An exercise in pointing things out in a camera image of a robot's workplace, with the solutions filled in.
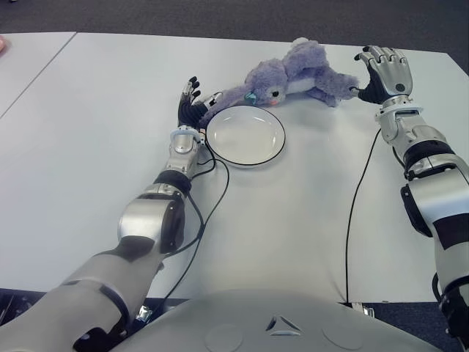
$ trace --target mechanical hand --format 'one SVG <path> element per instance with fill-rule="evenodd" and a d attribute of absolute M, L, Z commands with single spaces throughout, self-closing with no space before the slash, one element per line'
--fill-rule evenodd
<path fill-rule="evenodd" d="M 352 93 L 369 103 L 382 104 L 397 95 L 412 92 L 412 76 L 404 54 L 392 48 L 370 45 L 355 60 L 363 60 L 368 69 L 370 82 L 365 89 L 351 87 Z"/>
<path fill-rule="evenodd" d="M 208 111 L 209 107 L 215 104 L 216 100 L 221 96 L 221 93 L 215 93 L 203 102 L 195 101 L 201 94 L 200 90 L 196 90 L 199 86 L 200 83 L 195 76 L 185 85 L 177 111 L 179 126 L 186 125 L 197 129 L 200 119 Z"/>

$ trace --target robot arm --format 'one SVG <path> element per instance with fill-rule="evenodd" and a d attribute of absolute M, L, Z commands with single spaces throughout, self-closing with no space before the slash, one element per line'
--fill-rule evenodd
<path fill-rule="evenodd" d="M 183 241 L 184 201 L 202 139 L 197 122 L 217 98 L 194 103 L 198 86 L 194 77 L 182 93 L 169 159 L 155 182 L 125 208 L 119 245 L 89 259 L 31 309 L 2 326 L 0 351 L 73 351 L 80 337 L 96 329 L 125 334 L 166 255 Z"/>
<path fill-rule="evenodd" d="M 400 51 L 367 46 L 359 59 L 370 83 L 351 90 L 361 100 L 382 105 L 376 121 L 405 167 L 405 209 L 415 229 L 435 241 L 440 310 L 448 333 L 469 350 L 469 167 L 409 99 L 412 76 Z"/>

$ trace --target white tabletop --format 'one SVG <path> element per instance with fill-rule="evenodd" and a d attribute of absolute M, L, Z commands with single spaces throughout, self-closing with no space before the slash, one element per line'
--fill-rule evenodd
<path fill-rule="evenodd" d="M 0 118 L 72 36 L 70 32 L 3 34 L 7 47 L 0 52 Z"/>
<path fill-rule="evenodd" d="M 77 34 L 0 120 L 0 287 L 50 290 L 117 244 L 124 206 L 150 184 L 168 153 L 184 82 L 204 93 L 239 84 L 289 43 Z M 331 66 L 367 83 L 358 47 L 328 45 Z M 424 117 L 469 160 L 468 77 L 447 54 L 405 51 Z M 284 151 L 258 169 L 231 168 L 226 198 L 174 297 L 230 288 L 286 288 L 344 299 L 344 244 L 356 183 L 378 129 L 377 106 L 332 109 L 310 98 L 269 108 L 287 133 Z M 193 196 L 207 214 L 222 168 Z M 405 184 L 379 139 L 350 234 L 353 301 L 432 301 L 432 239 L 413 230 Z M 186 235 L 198 226 L 190 207 Z M 172 287 L 190 253 L 165 262 L 149 296 Z"/>

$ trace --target floor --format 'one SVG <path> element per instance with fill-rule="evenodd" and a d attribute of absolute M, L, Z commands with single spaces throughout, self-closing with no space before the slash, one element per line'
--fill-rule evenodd
<path fill-rule="evenodd" d="M 0 33 L 68 31 L 373 43 L 446 52 L 469 72 L 467 0 L 0 0 Z M 0 313 L 12 302 L 24 308 L 35 299 L 3 290 Z M 460 351 L 445 335 L 436 303 L 372 306 L 377 318 L 443 351 Z"/>

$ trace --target robot forearm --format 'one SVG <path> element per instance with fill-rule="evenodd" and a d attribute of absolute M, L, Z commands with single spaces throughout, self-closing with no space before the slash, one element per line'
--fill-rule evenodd
<path fill-rule="evenodd" d="M 407 96 L 395 97 L 377 113 L 383 138 L 405 165 L 402 188 L 407 214 L 420 233 L 435 240 L 437 275 L 443 291 L 440 309 L 449 334 L 469 334 L 469 167 L 428 126 L 421 108 Z"/>

